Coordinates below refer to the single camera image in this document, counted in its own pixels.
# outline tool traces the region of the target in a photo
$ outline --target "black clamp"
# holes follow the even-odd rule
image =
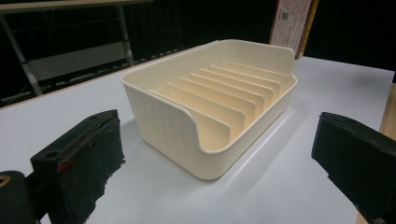
[[[323,112],[312,158],[367,222],[396,223],[396,141],[354,119]]]
[[[0,223],[84,223],[124,163],[117,110],[84,119],[31,158],[34,171],[0,173]]]

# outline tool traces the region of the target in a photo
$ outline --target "table surface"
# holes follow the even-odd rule
[[[126,163],[87,223],[353,224],[357,210],[311,159],[327,111],[379,130],[392,71],[303,57],[290,105],[231,169],[201,180],[146,144],[120,75],[0,109],[0,171],[29,175],[30,158],[92,114],[118,109]],[[43,223],[50,223],[48,217]]]

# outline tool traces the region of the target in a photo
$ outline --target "tray slot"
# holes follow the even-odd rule
[[[229,124],[231,140],[244,130],[245,114],[243,112],[209,101],[199,95],[185,91],[172,83],[166,83],[165,87],[165,96],[168,96],[182,105]]]
[[[260,94],[264,97],[265,101],[264,101],[264,109],[268,108],[271,103],[273,102],[273,90],[271,88],[268,87],[264,87],[261,85],[258,85],[256,83],[251,83],[251,82],[246,82],[244,80],[240,80],[240,79],[236,79],[233,77],[227,77],[218,73],[214,73],[205,69],[200,69],[199,70],[199,76],[202,77],[207,77],[222,83],[226,83],[228,85],[231,86],[235,86],[244,90],[248,90],[248,91],[252,91],[255,92],[257,94]]]
[[[274,80],[271,80],[268,78],[263,78],[263,77],[255,77],[255,76],[240,73],[240,72],[235,72],[232,70],[217,67],[215,65],[210,65],[208,67],[208,70],[212,71],[212,72],[219,73],[219,74],[227,76],[227,77],[233,77],[233,78],[237,78],[237,79],[244,80],[247,82],[256,83],[261,86],[269,87],[274,91],[275,98],[279,97],[279,95],[280,95],[280,83],[278,81],[274,81]]]
[[[178,86],[191,93],[200,95],[220,105],[242,111],[245,114],[246,126],[255,119],[256,105],[247,99],[243,99],[224,91],[219,91],[200,83],[188,80],[184,77],[178,79]]]
[[[186,108],[191,115],[194,117],[195,123],[198,129],[198,138],[201,147],[207,151],[219,150],[231,141],[231,130],[230,126],[218,119],[212,118],[207,114],[203,114],[197,110],[194,110],[188,106],[181,105],[177,101],[158,93],[156,91],[151,91],[155,95],[163,98],[166,101],[173,102],[176,105],[180,105]]]
[[[230,86],[228,84],[224,84],[213,79],[201,77],[193,73],[190,73],[187,76],[187,78],[189,80],[203,84],[207,87],[211,87],[219,91],[224,91],[230,95],[235,95],[243,99],[247,99],[251,102],[254,102],[254,104],[256,105],[255,117],[258,117],[264,109],[264,97],[260,94],[257,94],[252,91],[243,90],[234,86]]]
[[[280,74],[277,72],[273,71],[268,71],[264,69],[260,69],[257,67],[252,67],[248,65],[244,65],[241,63],[231,63],[227,61],[221,61],[221,67],[229,70],[233,70],[235,72],[240,72],[248,75],[252,75],[255,77],[262,77],[262,78],[268,78],[271,80],[278,81],[281,86],[281,91],[285,91],[287,88],[287,84],[289,83],[289,76],[285,74]]]

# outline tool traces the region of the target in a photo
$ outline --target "dish rack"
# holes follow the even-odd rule
[[[202,179],[222,176],[286,109],[291,49],[215,41],[120,78],[142,138]]]

